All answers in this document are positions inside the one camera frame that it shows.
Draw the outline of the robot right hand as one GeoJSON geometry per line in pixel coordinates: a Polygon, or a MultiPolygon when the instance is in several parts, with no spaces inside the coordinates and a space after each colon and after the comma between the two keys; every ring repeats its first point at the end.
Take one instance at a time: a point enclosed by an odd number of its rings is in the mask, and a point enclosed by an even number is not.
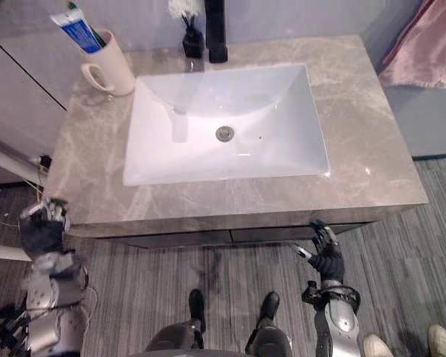
{"type": "Polygon", "coordinates": [[[311,241],[317,252],[310,253],[296,243],[291,247],[320,274],[322,281],[333,280],[343,284],[345,264],[337,235],[320,220],[311,222],[310,227],[316,234],[311,241]]]}

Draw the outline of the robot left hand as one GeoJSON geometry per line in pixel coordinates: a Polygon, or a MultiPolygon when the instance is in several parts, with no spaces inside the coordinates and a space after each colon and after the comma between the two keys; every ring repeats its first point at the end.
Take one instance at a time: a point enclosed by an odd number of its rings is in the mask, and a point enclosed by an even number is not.
{"type": "Polygon", "coordinates": [[[21,212],[21,247],[32,260],[45,254],[65,251],[62,237],[69,227],[67,204],[64,199],[44,198],[21,212]]]}

